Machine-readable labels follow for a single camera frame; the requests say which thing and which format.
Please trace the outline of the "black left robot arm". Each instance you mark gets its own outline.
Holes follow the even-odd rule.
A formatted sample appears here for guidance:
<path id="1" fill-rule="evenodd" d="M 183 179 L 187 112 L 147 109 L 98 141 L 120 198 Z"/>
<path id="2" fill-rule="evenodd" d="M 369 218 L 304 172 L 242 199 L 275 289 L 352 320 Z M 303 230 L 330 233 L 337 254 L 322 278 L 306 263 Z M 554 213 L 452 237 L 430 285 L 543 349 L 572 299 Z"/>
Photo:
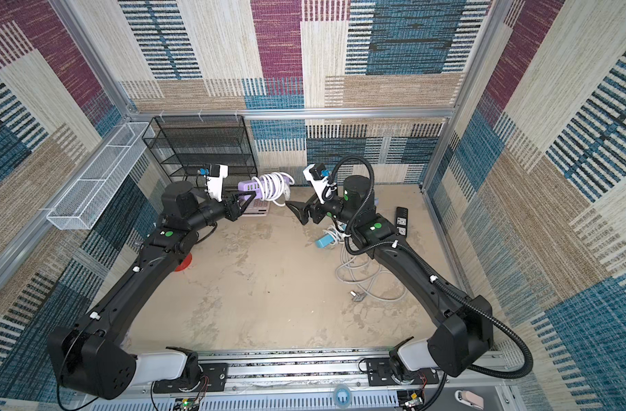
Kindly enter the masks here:
<path id="1" fill-rule="evenodd" d="M 162 194 L 163 212 L 136 260 L 87 314 L 49 334 L 47 350 L 57 385 L 111 400 L 136 384 L 148 359 L 121 347 L 133 320 L 186 259 L 200 229 L 222 219 L 237 220 L 254 197 L 232 190 L 214 198 L 189 182 L 169 184 Z"/>

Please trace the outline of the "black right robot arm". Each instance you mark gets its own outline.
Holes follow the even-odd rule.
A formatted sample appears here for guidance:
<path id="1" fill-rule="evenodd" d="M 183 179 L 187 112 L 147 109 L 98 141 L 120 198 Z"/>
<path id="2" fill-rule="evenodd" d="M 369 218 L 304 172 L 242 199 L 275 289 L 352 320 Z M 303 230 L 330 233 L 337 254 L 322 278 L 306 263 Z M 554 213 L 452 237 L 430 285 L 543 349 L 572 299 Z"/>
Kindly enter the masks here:
<path id="1" fill-rule="evenodd" d="M 439 368 L 457 377 L 473 366 L 494 344 L 494 326 L 473 306 L 490 315 L 490 303 L 472 298 L 447 282 L 409 246 L 396 225 L 376 211 L 374 190 L 365 176 L 350 176 L 347 186 L 331 200 L 312 195 L 307 202 L 289 201 L 286 206 L 302 224 L 318 224 L 333 217 L 345 225 L 350 244 L 368 248 L 366 255 L 388 269 L 421 303 L 436 331 L 422 342 L 400 344 L 392 352 L 397 373 L 420 368 Z"/>

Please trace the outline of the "red pen cup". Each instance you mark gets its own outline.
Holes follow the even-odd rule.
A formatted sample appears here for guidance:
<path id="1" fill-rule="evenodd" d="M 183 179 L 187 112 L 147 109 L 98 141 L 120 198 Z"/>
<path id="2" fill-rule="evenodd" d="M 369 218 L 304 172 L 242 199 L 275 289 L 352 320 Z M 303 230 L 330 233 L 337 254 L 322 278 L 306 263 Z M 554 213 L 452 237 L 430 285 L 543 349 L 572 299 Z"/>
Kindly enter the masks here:
<path id="1" fill-rule="evenodd" d="M 175 272 L 182 272 L 185 269 L 187 269 L 190 264 L 192 262 L 192 254 L 189 253 L 184 259 L 183 261 L 175 268 Z"/>

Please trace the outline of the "black power strip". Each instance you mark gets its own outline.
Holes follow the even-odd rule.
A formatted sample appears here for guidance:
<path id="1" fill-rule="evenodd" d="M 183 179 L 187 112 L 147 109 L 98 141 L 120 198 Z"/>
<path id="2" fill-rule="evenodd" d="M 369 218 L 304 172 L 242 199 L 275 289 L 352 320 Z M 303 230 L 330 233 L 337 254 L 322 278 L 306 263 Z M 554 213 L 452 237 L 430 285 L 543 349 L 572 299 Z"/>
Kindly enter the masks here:
<path id="1" fill-rule="evenodd" d="M 397 207 L 395 212 L 395 226 L 400 236 L 408 236 L 409 211 L 405 207 Z"/>

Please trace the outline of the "pink calculator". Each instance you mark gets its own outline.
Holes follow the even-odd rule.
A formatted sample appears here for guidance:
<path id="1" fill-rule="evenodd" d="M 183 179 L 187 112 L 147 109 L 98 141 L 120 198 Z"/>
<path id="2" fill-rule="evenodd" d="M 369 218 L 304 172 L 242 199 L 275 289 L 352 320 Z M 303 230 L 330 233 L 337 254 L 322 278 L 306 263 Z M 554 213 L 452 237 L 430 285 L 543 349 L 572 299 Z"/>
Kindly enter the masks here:
<path id="1" fill-rule="evenodd" d="M 264 201 L 261 199 L 253 199 L 251 203 L 247 205 L 242 216 L 243 217 L 265 217 L 268 215 L 271 205 L 272 203 L 269 201 Z"/>

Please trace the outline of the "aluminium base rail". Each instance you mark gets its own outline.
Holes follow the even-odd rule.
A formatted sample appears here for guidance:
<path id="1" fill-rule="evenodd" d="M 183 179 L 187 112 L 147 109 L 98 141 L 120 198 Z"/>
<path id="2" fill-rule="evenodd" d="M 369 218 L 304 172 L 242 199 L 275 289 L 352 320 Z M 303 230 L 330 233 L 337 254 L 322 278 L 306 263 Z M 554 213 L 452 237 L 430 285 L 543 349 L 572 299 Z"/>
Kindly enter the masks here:
<path id="1" fill-rule="evenodd" d="M 76 394 L 83 410 L 519 410 L 502 379 L 433 368 L 393 376 L 387 349 L 212 351 L 199 356 L 203 383 L 192 390 L 142 383 L 114 400 Z"/>

